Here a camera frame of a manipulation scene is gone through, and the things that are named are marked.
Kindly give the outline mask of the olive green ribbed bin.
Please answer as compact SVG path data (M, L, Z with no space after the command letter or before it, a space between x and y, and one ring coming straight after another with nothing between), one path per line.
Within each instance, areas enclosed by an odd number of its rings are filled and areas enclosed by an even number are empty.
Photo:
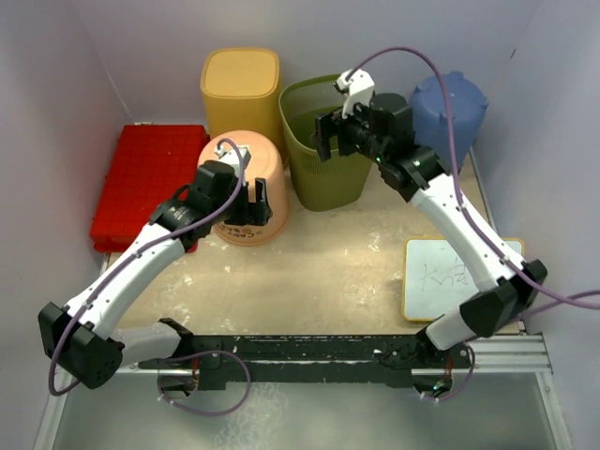
M290 160L292 185L308 210L327 211L360 198L371 162L357 154L338 153L338 139L330 141L332 157L323 162L315 149L315 117L341 106L334 88L336 74L294 83L279 96L284 139Z

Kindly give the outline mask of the yellow ribbed waste basket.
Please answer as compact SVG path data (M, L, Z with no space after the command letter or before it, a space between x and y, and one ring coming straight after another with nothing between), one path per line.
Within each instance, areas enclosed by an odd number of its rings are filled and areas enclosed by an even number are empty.
M211 136L250 130L268 138L283 162L288 152L278 99L282 90L278 55L266 48L222 48L205 59L200 90Z

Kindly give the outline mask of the red plastic tray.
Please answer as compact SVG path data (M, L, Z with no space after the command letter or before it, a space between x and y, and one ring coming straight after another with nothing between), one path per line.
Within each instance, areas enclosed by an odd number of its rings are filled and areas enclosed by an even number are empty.
M201 125L124 126L89 232L94 249L127 249L158 205L193 180L208 143Z

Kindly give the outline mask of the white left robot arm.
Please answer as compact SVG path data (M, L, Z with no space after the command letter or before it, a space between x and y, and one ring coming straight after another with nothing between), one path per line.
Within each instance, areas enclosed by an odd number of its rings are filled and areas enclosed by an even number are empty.
M152 359L163 359L173 368L189 363L193 336L176 322L163 319L122 331L116 326L148 285L214 224L268 222L272 210L263 179L255 181L255 200L248 198L244 172L249 160L249 154L230 152L205 161L193 182L157 207L133 244L92 285L64 306L49 303L39 312L43 349L52 369L62 368L95 389L121 366Z

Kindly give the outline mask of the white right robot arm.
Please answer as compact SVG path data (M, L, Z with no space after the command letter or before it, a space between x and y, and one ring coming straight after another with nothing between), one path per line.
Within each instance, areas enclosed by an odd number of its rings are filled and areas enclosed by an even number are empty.
M376 163L385 184L428 217L472 275L478 292L418 333L424 365L437 367L458 344L493 336L533 304L530 284L543 283L548 270L513 251L457 196L448 164L416 142L412 109L402 96L375 95L349 116L341 109L316 115L313 141L321 161L331 158L332 140L340 155Z

